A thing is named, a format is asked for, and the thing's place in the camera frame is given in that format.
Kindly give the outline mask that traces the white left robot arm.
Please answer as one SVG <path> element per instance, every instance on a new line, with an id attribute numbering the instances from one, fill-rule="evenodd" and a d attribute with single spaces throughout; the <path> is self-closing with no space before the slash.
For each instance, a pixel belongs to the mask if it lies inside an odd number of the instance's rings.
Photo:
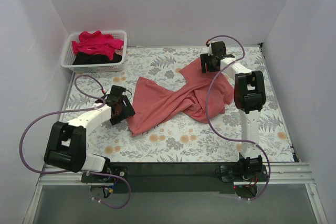
<path id="1" fill-rule="evenodd" d="M 70 172 L 103 172 L 108 158 L 87 152 L 87 137 L 101 124 L 111 125 L 135 115 L 127 97 L 128 90 L 113 85 L 108 94 L 97 100 L 92 110 L 67 122 L 53 124 L 46 147 L 46 164 Z"/>

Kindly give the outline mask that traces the salmon pink t-shirt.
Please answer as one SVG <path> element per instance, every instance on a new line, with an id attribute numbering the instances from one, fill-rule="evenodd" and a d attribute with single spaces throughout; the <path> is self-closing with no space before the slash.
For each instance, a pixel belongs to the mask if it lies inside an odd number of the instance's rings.
<path id="1" fill-rule="evenodd" d="M 145 133 L 181 112 L 201 123 L 207 123 L 206 113 L 211 119 L 225 113 L 225 106 L 233 100 L 234 89 L 223 74 L 215 80 L 208 103 L 206 96 L 216 73 L 201 73 L 201 60 L 196 59 L 181 69 L 180 74 L 186 84 L 175 92 L 152 80 L 138 79 L 132 103 L 135 115 L 127 119 L 133 136 Z"/>

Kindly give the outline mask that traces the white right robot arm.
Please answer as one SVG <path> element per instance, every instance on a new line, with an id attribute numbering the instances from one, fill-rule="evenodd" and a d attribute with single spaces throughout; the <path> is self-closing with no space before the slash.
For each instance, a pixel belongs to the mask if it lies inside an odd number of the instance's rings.
<path id="1" fill-rule="evenodd" d="M 241 120 L 242 146 L 234 168 L 227 175 L 248 180 L 262 171 L 263 159 L 259 144 L 259 118 L 266 103 L 264 75 L 252 71 L 227 53 L 223 41 L 206 42 L 208 53 L 201 54 L 201 71 L 224 72 L 234 80 L 234 103 Z"/>

